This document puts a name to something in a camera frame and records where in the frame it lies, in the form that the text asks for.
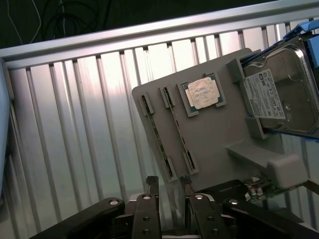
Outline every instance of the corrugated metal panel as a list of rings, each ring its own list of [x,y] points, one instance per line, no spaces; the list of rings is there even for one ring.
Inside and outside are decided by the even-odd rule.
[[[231,32],[221,34],[214,28],[211,34],[194,29],[191,38],[155,45],[151,41],[144,47],[134,48],[133,40],[127,49],[112,53],[104,53],[108,44],[99,45],[94,56],[87,48],[80,58],[66,54],[50,64],[39,64],[37,57],[22,59],[28,67],[11,68],[12,158],[6,164],[1,238],[26,239],[105,197],[127,200],[142,192],[144,178],[160,176],[160,171],[132,88],[243,47],[264,49],[297,24],[250,22],[252,28],[240,29],[236,23]],[[283,141],[286,151],[304,158],[308,151],[310,176],[318,177],[312,168],[315,143],[304,144],[305,151],[299,139],[283,136]],[[160,196],[166,228],[172,215],[161,177]],[[311,207],[318,208],[319,202],[318,197],[312,199],[310,205],[309,193],[300,188],[275,201],[315,226],[318,215]]]

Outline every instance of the gray plastic mount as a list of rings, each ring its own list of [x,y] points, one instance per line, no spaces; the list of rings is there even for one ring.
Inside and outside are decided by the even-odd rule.
[[[244,180],[259,171],[282,187],[306,181],[303,162],[296,155],[284,154],[280,135],[265,134],[259,119],[247,117],[234,77],[243,79],[238,59],[250,54],[250,49],[242,49],[133,89],[166,184],[177,186],[178,177],[190,175],[193,189],[198,191],[234,179]],[[218,88],[227,104],[196,111],[181,86],[212,73],[219,79]],[[167,89],[165,96],[161,89]],[[171,107],[167,97],[171,98]]]
[[[282,188],[290,188],[308,180],[305,165],[296,154],[278,154],[246,142],[229,146],[228,152],[258,168]]]

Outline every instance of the metal fence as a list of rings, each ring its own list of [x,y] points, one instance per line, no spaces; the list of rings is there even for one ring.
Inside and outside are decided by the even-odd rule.
[[[137,85],[238,49],[264,49],[319,2],[282,0],[0,50],[14,99],[0,237],[26,239],[105,197],[160,176],[131,96]],[[283,135],[319,179],[316,142]],[[160,177],[161,223],[171,221]],[[274,199],[319,228],[319,197]]]

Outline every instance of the sticker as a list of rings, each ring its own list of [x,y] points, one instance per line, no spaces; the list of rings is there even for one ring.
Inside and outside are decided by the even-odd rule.
[[[255,117],[286,119],[269,69],[244,79],[244,87]]]

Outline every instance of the dark background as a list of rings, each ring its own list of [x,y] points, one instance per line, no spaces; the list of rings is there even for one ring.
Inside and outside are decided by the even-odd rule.
[[[39,27],[32,0],[8,1],[23,44],[30,43]],[[271,0],[63,0],[63,13],[60,0],[34,0],[42,21],[34,42],[64,37],[64,21],[66,36],[72,36],[268,1]],[[7,0],[0,0],[0,22],[0,48],[20,45],[7,15]]]

